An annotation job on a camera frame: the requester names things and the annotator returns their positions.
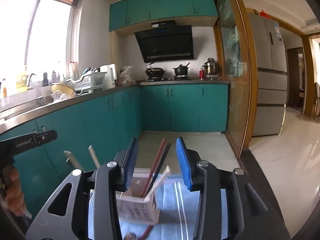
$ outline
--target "refrigerator handle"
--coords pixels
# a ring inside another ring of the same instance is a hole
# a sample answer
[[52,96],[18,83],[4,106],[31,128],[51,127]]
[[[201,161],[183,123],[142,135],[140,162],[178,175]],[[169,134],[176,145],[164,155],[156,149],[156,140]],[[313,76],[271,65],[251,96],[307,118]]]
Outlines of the refrigerator handle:
[[270,36],[271,44],[273,45],[272,34],[271,34],[271,33],[269,33],[269,36]]

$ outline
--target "black pot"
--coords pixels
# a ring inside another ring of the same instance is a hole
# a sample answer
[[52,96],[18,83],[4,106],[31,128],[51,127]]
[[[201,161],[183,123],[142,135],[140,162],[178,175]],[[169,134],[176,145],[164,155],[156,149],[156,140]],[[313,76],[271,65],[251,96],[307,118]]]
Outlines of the black pot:
[[183,66],[183,65],[179,65],[178,67],[176,68],[173,68],[174,69],[174,73],[176,76],[187,76],[188,75],[188,65],[190,64],[190,62],[186,65],[186,66]]
[[146,74],[149,77],[162,77],[165,73],[165,70],[159,67],[147,68]]

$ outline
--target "plastic bag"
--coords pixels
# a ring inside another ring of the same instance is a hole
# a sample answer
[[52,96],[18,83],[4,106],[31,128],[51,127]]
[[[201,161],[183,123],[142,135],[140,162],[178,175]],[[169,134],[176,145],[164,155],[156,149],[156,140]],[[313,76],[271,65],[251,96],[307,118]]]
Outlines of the plastic bag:
[[124,70],[120,73],[120,77],[123,78],[123,85],[134,84],[136,82],[133,78],[132,68],[133,66],[125,66]]
[[75,97],[75,95],[76,95],[75,92],[73,92],[72,95],[69,96],[66,93],[62,93],[60,90],[56,90],[55,92],[53,92],[53,94],[51,94],[51,97],[53,98],[54,103],[58,103],[60,101],[73,98]]

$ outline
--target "stainless steel refrigerator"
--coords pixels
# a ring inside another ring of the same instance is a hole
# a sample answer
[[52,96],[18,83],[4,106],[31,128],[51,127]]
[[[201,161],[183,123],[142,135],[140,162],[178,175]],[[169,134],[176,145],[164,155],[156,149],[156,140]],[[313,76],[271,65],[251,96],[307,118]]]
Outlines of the stainless steel refrigerator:
[[287,101],[287,63],[278,22],[249,13],[258,67],[253,136],[278,134]]

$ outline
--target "yellow bowl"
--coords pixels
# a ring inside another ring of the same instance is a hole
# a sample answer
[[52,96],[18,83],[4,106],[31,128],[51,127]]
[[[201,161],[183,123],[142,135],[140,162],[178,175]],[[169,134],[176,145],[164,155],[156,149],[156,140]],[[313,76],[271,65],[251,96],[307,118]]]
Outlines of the yellow bowl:
[[61,84],[61,83],[52,83],[51,84],[51,91],[52,93],[60,90],[61,93],[66,93],[68,96],[71,96],[72,93],[74,92],[74,89],[72,87],[69,87],[65,84]]

